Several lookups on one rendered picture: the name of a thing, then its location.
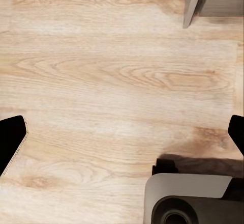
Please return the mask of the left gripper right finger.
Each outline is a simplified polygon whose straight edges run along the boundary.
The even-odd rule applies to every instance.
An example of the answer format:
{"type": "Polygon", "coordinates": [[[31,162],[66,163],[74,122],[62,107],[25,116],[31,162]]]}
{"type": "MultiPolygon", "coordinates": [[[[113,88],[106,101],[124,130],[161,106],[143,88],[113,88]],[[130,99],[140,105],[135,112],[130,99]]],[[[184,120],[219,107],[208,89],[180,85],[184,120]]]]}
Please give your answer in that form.
{"type": "Polygon", "coordinates": [[[238,115],[231,117],[228,134],[244,155],[244,117],[238,115]]]}

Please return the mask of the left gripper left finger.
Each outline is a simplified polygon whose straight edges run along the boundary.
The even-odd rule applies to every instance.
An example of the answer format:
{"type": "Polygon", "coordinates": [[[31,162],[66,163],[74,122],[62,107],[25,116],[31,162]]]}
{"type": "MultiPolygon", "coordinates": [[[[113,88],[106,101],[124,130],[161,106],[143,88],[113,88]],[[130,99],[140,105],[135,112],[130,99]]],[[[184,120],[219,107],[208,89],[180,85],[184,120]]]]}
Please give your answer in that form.
{"type": "Polygon", "coordinates": [[[22,115],[0,121],[0,176],[26,135],[22,115]]]}

